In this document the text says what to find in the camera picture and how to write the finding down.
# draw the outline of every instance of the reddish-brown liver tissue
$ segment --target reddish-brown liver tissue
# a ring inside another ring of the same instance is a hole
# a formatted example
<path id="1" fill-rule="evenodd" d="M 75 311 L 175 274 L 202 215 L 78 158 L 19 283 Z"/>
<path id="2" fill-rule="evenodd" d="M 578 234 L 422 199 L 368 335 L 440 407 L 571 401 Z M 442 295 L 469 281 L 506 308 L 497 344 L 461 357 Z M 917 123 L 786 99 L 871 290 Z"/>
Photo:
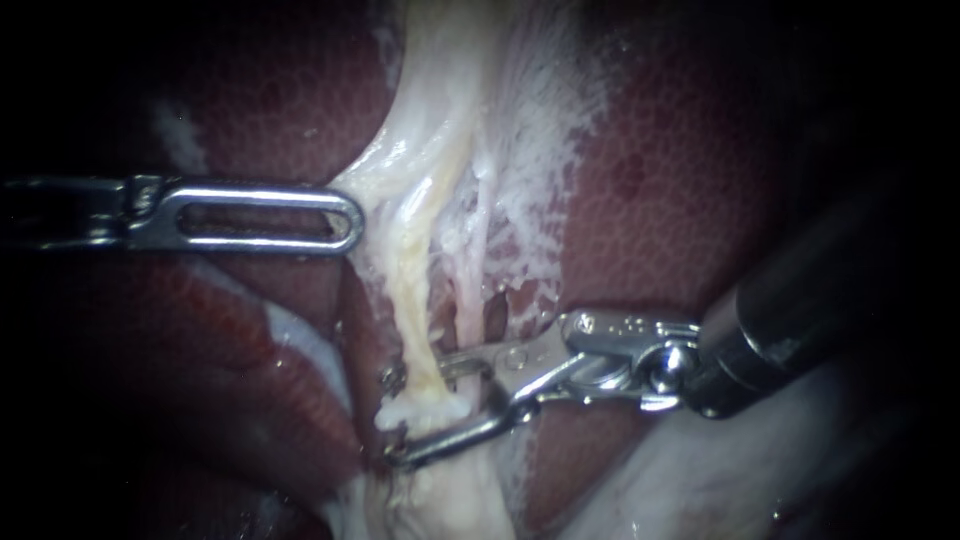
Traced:
<path id="1" fill-rule="evenodd" d="M 178 36 L 145 70 L 145 85 L 133 85 L 189 112 L 209 174 L 323 185 L 382 122 L 391 93 L 365 11 L 350 2 L 298 4 L 231 6 L 226 18 Z M 749 70 L 726 63 L 733 59 L 702 32 L 646 28 L 661 34 L 638 42 L 646 61 L 598 134 L 571 134 L 585 161 L 573 172 L 561 308 L 665 307 L 696 317 L 775 217 L 777 153 Z M 152 163 L 163 150 L 139 111 L 143 132 L 130 136 L 144 146 L 125 159 Z M 107 386 L 164 415 L 168 433 L 203 447 L 208 459 L 315 504 L 357 470 L 360 441 L 375 448 L 377 379 L 398 340 L 338 261 L 207 260 L 254 296 L 199 279 L 191 259 L 171 256 L 54 265 L 33 279 L 71 291 L 47 308 L 71 329 L 70 346 L 112 374 Z M 511 295 L 519 303 L 522 295 Z M 273 342 L 256 296 L 326 337 L 343 320 L 353 420 L 299 353 Z M 622 406 L 552 407 L 535 427 L 527 525 L 555 521 L 648 428 Z"/>

